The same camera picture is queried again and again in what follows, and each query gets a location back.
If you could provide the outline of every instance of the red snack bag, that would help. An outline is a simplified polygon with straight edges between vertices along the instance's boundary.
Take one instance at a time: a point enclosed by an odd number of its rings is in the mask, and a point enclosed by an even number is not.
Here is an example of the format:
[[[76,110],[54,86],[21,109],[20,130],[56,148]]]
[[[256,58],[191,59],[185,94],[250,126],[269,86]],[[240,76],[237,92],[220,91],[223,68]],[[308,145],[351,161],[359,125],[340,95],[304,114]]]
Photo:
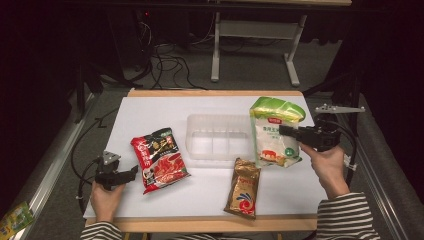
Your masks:
[[[171,128],[163,128],[150,135],[133,138],[131,145],[142,169],[143,184],[146,188],[143,194],[190,176]]]

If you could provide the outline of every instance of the gold package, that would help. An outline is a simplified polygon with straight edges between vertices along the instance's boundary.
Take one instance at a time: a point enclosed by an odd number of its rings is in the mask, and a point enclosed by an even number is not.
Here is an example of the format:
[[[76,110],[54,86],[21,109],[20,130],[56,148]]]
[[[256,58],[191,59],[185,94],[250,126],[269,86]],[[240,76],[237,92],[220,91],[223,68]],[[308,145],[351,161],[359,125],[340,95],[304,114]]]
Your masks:
[[[261,169],[256,168],[254,162],[236,159],[225,212],[256,219],[255,205],[260,173]]]

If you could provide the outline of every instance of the plastic container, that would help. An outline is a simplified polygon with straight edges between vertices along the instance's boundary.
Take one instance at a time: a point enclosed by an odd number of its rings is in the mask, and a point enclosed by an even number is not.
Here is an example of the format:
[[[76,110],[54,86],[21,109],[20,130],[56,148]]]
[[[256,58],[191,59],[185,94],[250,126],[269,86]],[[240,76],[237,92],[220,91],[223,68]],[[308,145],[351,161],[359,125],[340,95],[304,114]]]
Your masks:
[[[232,168],[238,157],[253,161],[249,115],[189,115],[186,147],[197,167]]]

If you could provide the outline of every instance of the person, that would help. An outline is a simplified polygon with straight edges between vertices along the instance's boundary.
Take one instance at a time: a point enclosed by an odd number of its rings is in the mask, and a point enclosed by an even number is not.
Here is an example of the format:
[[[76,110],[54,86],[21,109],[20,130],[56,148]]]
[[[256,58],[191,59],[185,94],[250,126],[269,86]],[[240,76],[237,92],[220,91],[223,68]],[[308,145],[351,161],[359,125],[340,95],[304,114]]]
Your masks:
[[[380,239],[373,228],[373,217],[365,194],[351,193],[344,180],[344,150],[336,146],[325,152],[317,152],[310,146],[299,144],[311,157],[312,168],[328,198],[318,206],[316,238]],[[124,187],[121,185],[113,191],[106,191],[102,185],[93,182],[91,204],[96,223],[82,231],[81,239],[122,239],[121,231],[112,222]],[[213,239],[209,237],[203,236],[203,239]]]

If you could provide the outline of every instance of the black and white striped sleeve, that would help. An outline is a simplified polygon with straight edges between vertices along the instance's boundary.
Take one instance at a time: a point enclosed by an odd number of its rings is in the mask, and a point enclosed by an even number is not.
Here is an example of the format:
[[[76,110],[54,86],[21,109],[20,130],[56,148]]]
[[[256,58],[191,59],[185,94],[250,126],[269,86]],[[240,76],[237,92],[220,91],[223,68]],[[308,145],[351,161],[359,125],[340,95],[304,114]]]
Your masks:
[[[87,226],[81,233],[82,240],[121,240],[121,230],[109,222],[98,222]]]
[[[349,193],[318,206],[317,239],[380,239],[363,193]]]

